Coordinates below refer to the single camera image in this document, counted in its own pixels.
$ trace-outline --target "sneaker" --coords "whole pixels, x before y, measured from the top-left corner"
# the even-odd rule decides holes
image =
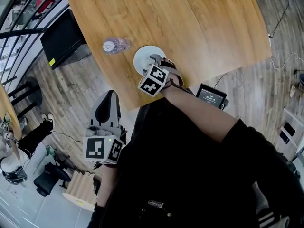
[[[52,113],[49,113],[48,115],[47,115],[47,119],[53,124],[53,129],[55,128],[55,119],[54,119],[54,116],[53,116],[53,114]]]
[[[45,115],[44,113],[41,115],[43,121],[48,121],[47,115]]]

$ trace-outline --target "white plate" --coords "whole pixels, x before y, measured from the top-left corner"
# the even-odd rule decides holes
[[[134,55],[133,64],[136,71],[143,76],[143,70],[147,69],[149,64],[155,61],[150,58],[150,55],[158,54],[161,57],[166,57],[165,53],[158,47],[155,46],[144,46],[140,48]]]

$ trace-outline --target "black sleeve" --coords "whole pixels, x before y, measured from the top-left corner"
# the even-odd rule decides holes
[[[221,145],[244,168],[244,180],[250,184],[257,181],[271,209],[290,217],[288,227],[304,225],[304,192],[300,181],[261,133],[239,120]]]
[[[87,228],[100,228],[101,219],[104,213],[104,207],[95,205],[94,212],[92,213],[91,221]]]

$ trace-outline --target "small screen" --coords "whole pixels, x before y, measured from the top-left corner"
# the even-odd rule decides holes
[[[210,103],[210,104],[214,105],[217,108],[220,107],[220,104],[223,100],[223,97],[221,97],[221,96],[219,96],[215,93],[212,93],[208,90],[205,90],[205,89],[201,90],[198,98],[207,102],[207,103]]]

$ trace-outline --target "wooden table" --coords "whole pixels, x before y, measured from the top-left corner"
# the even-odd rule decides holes
[[[17,140],[20,140],[22,137],[20,124],[15,113],[14,107],[12,106],[9,96],[6,93],[2,84],[0,84],[0,117],[3,120],[4,116],[8,112],[11,117],[10,127],[12,127],[14,131],[14,136]]]
[[[135,52],[160,47],[175,62],[186,86],[271,56],[256,0],[68,0],[80,29],[110,86],[131,110],[156,98],[137,89]],[[106,55],[107,37],[132,47]]]

